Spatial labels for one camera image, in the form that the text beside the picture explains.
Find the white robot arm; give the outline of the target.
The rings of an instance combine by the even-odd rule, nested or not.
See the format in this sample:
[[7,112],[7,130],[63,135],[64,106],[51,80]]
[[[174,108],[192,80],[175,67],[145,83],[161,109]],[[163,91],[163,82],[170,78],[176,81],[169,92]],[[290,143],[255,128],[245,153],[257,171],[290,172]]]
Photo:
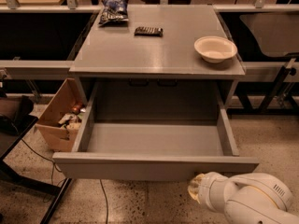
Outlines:
[[224,214],[229,224],[299,224],[299,216],[288,212],[291,191],[272,175],[200,174],[188,192],[205,209]]

